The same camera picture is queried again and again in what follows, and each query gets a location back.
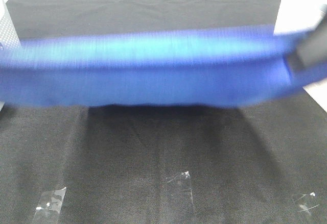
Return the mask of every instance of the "metal mesh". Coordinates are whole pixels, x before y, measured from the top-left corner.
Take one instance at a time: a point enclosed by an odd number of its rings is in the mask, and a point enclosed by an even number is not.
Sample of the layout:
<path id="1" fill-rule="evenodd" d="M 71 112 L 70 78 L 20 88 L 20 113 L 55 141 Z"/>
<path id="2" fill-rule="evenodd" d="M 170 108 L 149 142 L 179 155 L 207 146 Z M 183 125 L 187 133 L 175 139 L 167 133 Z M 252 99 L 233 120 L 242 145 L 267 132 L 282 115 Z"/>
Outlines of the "metal mesh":
<path id="1" fill-rule="evenodd" d="M 20 46 L 20 43 L 14 24 L 12 23 L 6 4 L 3 0 L 1 0 L 1 4 L 3 4 L 5 8 L 5 13 L 0 20 L 0 43 L 3 46 L 3 49 L 17 48 Z"/>

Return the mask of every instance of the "clear tape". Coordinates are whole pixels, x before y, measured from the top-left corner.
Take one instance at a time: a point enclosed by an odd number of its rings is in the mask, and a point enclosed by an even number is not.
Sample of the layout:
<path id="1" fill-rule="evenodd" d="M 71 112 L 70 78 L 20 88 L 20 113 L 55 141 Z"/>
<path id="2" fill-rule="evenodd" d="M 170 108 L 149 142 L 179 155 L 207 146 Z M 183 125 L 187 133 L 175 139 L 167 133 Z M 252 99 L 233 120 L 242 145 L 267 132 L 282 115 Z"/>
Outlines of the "clear tape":
<path id="1" fill-rule="evenodd" d="M 186 171 L 168 177 L 166 183 L 168 220 L 170 224 L 195 224 L 195 210 L 189 172 Z"/>
<path id="2" fill-rule="evenodd" d="M 57 224 L 65 193 L 66 188 L 42 193 L 32 224 Z"/>
<path id="3" fill-rule="evenodd" d="M 301 216 L 304 223 L 327 224 L 326 206 L 318 194 L 296 194 L 293 197 L 296 212 Z"/>

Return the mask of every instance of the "black cloth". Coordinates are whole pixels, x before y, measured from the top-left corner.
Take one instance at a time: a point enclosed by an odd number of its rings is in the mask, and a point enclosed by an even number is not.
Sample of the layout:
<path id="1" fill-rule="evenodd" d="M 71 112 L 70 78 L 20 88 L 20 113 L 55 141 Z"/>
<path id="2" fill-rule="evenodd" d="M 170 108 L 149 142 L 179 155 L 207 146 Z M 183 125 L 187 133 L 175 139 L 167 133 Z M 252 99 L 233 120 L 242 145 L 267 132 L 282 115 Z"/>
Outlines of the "black cloth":
<path id="1" fill-rule="evenodd" d="M 9 0 L 20 38 L 274 23 L 280 0 Z M 59 223 L 178 223 L 167 177 L 189 171 L 193 223 L 325 223 L 325 112 L 306 94 L 254 107 L 4 106 L 0 219 L 31 223 L 67 187 Z M 293 195 L 315 192 L 306 212 Z"/>

